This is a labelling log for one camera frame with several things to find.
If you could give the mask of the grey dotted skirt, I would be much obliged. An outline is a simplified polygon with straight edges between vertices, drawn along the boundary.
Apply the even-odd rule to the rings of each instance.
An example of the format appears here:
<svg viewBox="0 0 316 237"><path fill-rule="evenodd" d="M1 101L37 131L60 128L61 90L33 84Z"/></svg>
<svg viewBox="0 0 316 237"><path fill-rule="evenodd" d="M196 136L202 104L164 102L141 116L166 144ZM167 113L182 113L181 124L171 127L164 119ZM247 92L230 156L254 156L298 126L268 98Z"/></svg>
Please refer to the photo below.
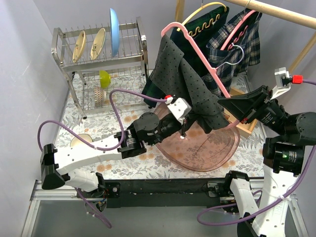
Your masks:
<svg viewBox="0 0 316 237"><path fill-rule="evenodd" d="M192 107L187 115L186 131L195 122L205 133L229 125L223 107L218 104L218 97L208 90L184 59L184 53L168 36L161 38L155 68L142 93L157 99L166 95L185 99Z"/></svg>

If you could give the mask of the navy cream plaid skirt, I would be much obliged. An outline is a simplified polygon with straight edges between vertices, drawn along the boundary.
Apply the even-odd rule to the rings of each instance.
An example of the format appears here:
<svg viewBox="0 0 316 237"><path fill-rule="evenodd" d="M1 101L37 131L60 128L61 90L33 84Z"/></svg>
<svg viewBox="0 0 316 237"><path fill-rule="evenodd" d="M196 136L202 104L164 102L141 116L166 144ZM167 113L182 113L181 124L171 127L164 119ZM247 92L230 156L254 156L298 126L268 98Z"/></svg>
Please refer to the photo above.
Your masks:
<svg viewBox="0 0 316 237"><path fill-rule="evenodd" d="M249 66L260 63L259 22L262 13L256 11L235 33L225 50L220 50L228 35L242 19L250 12L246 9L229 20L206 45L207 59L211 67L227 91L230 91L233 77L247 71Z"/></svg>

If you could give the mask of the pink wavy hanger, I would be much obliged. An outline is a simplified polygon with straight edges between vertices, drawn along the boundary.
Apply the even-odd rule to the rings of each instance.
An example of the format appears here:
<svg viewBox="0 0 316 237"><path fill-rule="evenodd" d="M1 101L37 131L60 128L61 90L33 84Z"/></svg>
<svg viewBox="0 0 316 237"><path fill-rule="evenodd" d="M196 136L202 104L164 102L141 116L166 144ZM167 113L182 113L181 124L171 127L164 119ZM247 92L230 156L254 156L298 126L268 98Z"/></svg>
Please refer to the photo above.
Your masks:
<svg viewBox="0 0 316 237"><path fill-rule="evenodd" d="M222 47L220 48L220 50L225 50L225 48L230 45L230 41L233 38L233 36L235 35L235 33L239 30L239 28L242 26L242 24L252 15L254 14L256 11L255 10L251 10L250 12L248 12L246 15L244 15L242 17L242 19L238 22L238 24L234 27L234 29L232 30L232 32L228 35L228 37L226 38L225 42L223 43Z"/></svg>

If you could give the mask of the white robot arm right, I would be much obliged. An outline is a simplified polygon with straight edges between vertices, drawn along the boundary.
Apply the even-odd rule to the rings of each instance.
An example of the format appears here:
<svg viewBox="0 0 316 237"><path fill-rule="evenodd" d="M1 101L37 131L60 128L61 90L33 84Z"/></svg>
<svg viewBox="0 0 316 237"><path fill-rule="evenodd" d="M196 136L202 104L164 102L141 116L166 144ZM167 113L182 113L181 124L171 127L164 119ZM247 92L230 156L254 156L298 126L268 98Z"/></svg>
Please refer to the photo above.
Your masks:
<svg viewBox="0 0 316 237"><path fill-rule="evenodd" d="M283 237L289 189L298 186L307 146L316 144L316 114L304 112L289 115L273 93L262 86L250 93L220 98L219 104L237 120L248 123L254 119L277 133L266 138L263 145L264 184L260 204L254 200L247 174L229 171L224 192L234 196L241 222L241 237Z"/></svg>

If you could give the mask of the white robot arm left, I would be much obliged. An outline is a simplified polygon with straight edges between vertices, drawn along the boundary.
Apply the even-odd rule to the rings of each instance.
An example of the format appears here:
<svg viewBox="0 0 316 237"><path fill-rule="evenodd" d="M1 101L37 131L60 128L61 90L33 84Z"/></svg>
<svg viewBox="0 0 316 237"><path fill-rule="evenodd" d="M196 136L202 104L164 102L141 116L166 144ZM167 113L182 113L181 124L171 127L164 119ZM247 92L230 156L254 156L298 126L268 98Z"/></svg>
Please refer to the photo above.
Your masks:
<svg viewBox="0 0 316 237"><path fill-rule="evenodd" d="M74 148L57 148L44 145L40 158L41 187L54 190L64 185L79 188L93 197L108 193L106 182L99 172L83 171L82 166L106 160L121 160L146 153L153 146L183 128L172 113L159 119L155 113L146 112L127 130L117 132L103 140Z"/></svg>

